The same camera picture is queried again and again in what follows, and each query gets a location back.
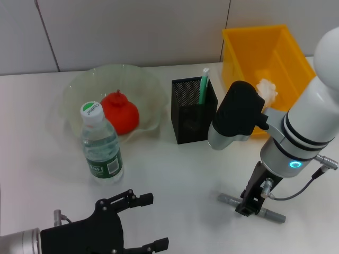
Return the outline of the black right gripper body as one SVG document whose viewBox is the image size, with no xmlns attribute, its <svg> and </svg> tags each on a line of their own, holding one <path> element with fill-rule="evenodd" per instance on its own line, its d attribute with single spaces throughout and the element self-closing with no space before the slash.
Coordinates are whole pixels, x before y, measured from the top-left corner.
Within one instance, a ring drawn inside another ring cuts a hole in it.
<svg viewBox="0 0 339 254">
<path fill-rule="evenodd" d="M 278 177 L 275 174 L 268 171 L 265 165 L 261 161 L 259 161 L 254 168 L 254 171 L 247 183 L 246 188 L 240 195 L 241 199 L 245 198 L 253 199 L 255 197 L 261 197 L 263 183 L 267 178 L 273 179 L 273 186 L 271 190 L 274 189 L 276 185 L 282 180 L 281 177 Z"/>
</svg>

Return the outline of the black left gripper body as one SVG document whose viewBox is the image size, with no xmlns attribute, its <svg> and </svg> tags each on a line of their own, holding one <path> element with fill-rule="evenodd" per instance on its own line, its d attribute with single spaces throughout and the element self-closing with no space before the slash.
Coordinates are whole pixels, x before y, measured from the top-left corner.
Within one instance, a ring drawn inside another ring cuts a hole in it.
<svg viewBox="0 0 339 254">
<path fill-rule="evenodd" d="M 123 254 L 121 221 L 107 199 L 86 219 L 42 230 L 42 254 Z"/>
</svg>

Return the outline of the grey marker pen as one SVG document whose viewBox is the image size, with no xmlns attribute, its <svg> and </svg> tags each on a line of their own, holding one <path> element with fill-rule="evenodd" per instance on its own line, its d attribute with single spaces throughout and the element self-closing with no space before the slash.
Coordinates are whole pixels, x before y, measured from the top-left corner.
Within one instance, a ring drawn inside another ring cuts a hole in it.
<svg viewBox="0 0 339 254">
<path fill-rule="evenodd" d="M 241 198 L 235 198 L 224 193 L 220 193 L 217 196 L 217 200 L 221 203 L 228 204 L 233 207 L 237 207 L 242 202 Z M 268 210 L 263 207 L 261 208 L 261 210 L 256 216 L 264 218 L 269 221 L 273 221 L 275 223 L 280 223 L 280 224 L 286 221 L 286 217 L 284 215 Z"/>
</svg>

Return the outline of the clear green-label water bottle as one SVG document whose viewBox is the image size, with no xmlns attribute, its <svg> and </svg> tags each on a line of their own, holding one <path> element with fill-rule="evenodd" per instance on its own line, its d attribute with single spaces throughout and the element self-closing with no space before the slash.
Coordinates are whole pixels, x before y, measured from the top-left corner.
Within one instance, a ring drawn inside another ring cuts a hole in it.
<svg viewBox="0 0 339 254">
<path fill-rule="evenodd" d="M 123 176 L 123 162 L 115 128 L 106 119 L 102 105 L 86 102 L 80 109 L 83 120 L 81 142 L 91 174 L 102 185 L 115 184 Z"/>
</svg>

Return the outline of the orange fruit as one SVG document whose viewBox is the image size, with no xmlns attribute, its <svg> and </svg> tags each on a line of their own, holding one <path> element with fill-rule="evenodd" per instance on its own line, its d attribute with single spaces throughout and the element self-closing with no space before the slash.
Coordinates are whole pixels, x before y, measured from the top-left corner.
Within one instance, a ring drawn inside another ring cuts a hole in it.
<svg viewBox="0 0 339 254">
<path fill-rule="evenodd" d="M 118 135 L 125 135 L 139 124 L 139 112 L 126 95 L 117 90 L 101 100 L 105 118 L 113 125 Z"/>
</svg>

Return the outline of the white paper ball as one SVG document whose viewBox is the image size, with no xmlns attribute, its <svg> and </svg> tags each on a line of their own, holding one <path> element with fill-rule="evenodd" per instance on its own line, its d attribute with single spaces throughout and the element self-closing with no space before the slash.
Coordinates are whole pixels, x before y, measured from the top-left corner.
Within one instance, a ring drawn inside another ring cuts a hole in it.
<svg viewBox="0 0 339 254">
<path fill-rule="evenodd" d="M 276 85 L 267 79 L 261 79 L 256 85 L 258 94 L 264 99 L 264 108 L 270 107 L 278 95 Z"/>
</svg>

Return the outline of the green utility knife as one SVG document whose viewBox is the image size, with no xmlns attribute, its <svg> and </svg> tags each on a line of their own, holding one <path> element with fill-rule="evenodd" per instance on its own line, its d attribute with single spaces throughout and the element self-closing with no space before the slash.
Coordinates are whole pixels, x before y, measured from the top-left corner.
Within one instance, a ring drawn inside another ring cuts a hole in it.
<svg viewBox="0 0 339 254">
<path fill-rule="evenodd" d="M 200 80 L 200 88 L 199 88 L 199 104 L 204 104 L 205 99 L 206 99 L 206 91 L 208 87 L 208 82 L 209 82 L 209 68 L 204 68 L 203 69 L 203 75 Z"/>
</svg>

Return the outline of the black mesh pen holder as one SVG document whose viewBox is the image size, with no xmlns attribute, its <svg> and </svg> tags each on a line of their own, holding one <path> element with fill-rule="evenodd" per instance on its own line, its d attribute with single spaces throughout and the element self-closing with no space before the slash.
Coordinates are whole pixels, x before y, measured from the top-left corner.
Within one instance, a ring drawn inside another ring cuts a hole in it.
<svg viewBox="0 0 339 254">
<path fill-rule="evenodd" d="M 172 81 L 171 121 L 178 144 L 204 141 L 217 111 L 218 100 L 211 83 L 206 98 L 199 103 L 202 77 Z"/>
</svg>

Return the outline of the pale green glass fruit bowl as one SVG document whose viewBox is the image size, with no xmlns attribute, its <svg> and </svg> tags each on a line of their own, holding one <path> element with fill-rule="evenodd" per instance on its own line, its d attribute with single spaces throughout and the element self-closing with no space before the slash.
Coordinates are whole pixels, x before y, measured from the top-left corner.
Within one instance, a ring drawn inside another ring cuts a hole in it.
<svg viewBox="0 0 339 254">
<path fill-rule="evenodd" d="M 156 129 L 169 103 L 159 79 L 146 69 L 124 64 L 109 64 L 76 76 L 64 89 L 59 112 L 68 122 L 75 137 L 79 137 L 83 120 L 81 106 L 89 101 L 100 102 L 106 95 L 119 90 L 139 112 L 139 124 L 132 132 L 120 135 L 125 143 L 133 136 Z"/>
</svg>

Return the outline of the yellow plastic bin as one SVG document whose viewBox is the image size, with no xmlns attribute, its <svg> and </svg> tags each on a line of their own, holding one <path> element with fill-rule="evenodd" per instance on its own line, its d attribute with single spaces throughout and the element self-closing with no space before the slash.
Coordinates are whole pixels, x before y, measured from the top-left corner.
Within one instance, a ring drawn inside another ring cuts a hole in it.
<svg viewBox="0 0 339 254">
<path fill-rule="evenodd" d="M 266 79 L 276 86 L 276 110 L 288 111 L 316 76 L 286 25 L 224 29 L 222 35 L 225 86 Z"/>
</svg>

